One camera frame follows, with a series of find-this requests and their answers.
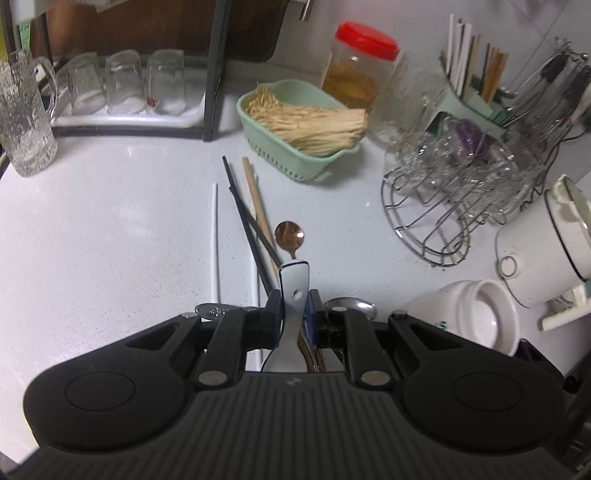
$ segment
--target jar with red lid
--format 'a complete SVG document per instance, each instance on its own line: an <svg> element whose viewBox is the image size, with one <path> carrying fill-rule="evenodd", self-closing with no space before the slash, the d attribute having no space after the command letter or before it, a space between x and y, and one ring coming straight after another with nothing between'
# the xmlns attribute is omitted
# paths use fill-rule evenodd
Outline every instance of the jar with red lid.
<svg viewBox="0 0 591 480"><path fill-rule="evenodd" d="M356 22L340 24L322 89L350 108L369 109L399 51L393 38L374 28Z"/></svg>

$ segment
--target gold spoon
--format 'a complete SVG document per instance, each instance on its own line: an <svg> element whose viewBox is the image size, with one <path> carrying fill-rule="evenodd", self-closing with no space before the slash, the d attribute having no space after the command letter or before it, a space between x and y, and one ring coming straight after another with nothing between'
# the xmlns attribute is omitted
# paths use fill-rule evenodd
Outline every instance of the gold spoon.
<svg viewBox="0 0 591 480"><path fill-rule="evenodd" d="M297 223L281 222L275 227L275 242L296 259L296 250L304 243L304 231Z"/></svg>

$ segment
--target white countertop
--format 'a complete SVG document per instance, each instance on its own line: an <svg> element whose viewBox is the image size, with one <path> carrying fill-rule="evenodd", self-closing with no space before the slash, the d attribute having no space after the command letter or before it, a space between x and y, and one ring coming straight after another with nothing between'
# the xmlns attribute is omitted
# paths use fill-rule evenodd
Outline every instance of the white countertop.
<svg viewBox="0 0 591 480"><path fill-rule="evenodd" d="M243 198L247 155L273 228L306 232L298 257L310 262L323 300L356 296L386 318L457 280L495 278L494 226L473 234L468 258L432 268L395 236L379 196L383 151L361 150L331 167L325 184L296 183L248 146L228 93L221 138L67 138L44 172L0 181L0 451L20 462L35 448L22 413L28 383L44 369L210 301L211 185L219 183L220 296L250 303L249 248L221 156ZM520 308L522 335L563 372L591 346L580 320L538 331L544 306Z"/></svg>

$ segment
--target green plastic basket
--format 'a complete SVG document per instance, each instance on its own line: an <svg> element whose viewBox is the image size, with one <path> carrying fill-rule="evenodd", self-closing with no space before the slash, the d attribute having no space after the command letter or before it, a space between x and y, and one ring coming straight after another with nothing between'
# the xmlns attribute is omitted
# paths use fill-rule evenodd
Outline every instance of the green plastic basket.
<svg viewBox="0 0 591 480"><path fill-rule="evenodd" d="M292 105L310 106L345 106L311 83L301 80L282 80L275 83L263 83L275 94L278 100ZM311 157L293 148L281 138L273 135L262 127L244 111L251 100L254 91L242 95L237 104L238 114L242 119L244 135L251 147L263 158L275 165L285 175L294 180L310 180L318 175L327 165L334 162L341 155L354 153L359 150L359 142L352 148L345 148L330 157Z"/></svg>

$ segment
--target textured glass pitcher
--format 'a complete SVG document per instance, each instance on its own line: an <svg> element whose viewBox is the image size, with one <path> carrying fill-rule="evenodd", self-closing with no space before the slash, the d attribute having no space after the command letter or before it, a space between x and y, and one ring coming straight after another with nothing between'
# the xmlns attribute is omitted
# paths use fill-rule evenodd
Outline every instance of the textured glass pitcher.
<svg viewBox="0 0 591 480"><path fill-rule="evenodd" d="M35 78L35 66L47 73L51 101L47 111ZM33 60L18 50L0 61L0 144L19 175L28 177L46 168L57 151L49 120L57 100L57 80L45 57Z"/></svg>

